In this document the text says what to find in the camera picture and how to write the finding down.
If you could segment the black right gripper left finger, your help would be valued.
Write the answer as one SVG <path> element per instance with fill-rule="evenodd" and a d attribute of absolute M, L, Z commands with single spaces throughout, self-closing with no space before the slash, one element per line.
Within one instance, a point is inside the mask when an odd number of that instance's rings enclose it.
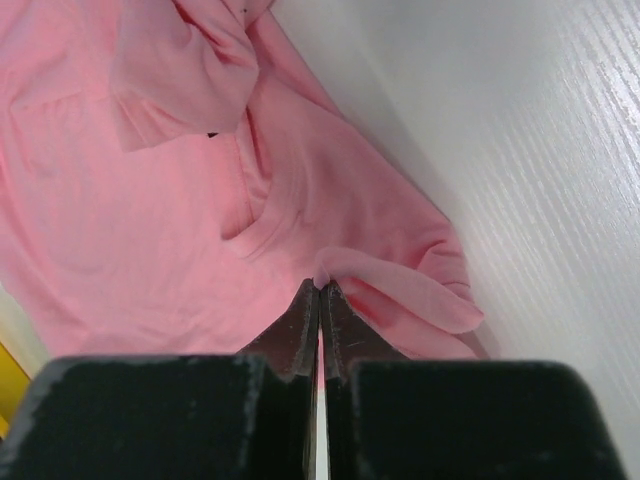
<path fill-rule="evenodd" d="M 1 444 L 5 479 L 311 479 L 319 293 L 233 355 L 61 357 Z"/>

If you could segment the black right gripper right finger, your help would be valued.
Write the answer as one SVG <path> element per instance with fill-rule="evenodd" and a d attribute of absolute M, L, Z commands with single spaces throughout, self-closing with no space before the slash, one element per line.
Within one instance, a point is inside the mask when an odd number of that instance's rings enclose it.
<path fill-rule="evenodd" d="M 418 361 L 320 293 L 333 479 L 621 479 L 583 378 L 549 361 Z"/>

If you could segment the pink t-shirt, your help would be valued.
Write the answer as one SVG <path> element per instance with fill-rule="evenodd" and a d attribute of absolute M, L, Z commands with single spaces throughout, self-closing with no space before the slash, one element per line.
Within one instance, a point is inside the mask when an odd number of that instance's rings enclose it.
<path fill-rule="evenodd" d="M 452 225 L 268 2 L 2 3 L 1 282 L 50 353 L 235 352 L 308 278 L 409 356 L 472 356 Z"/>

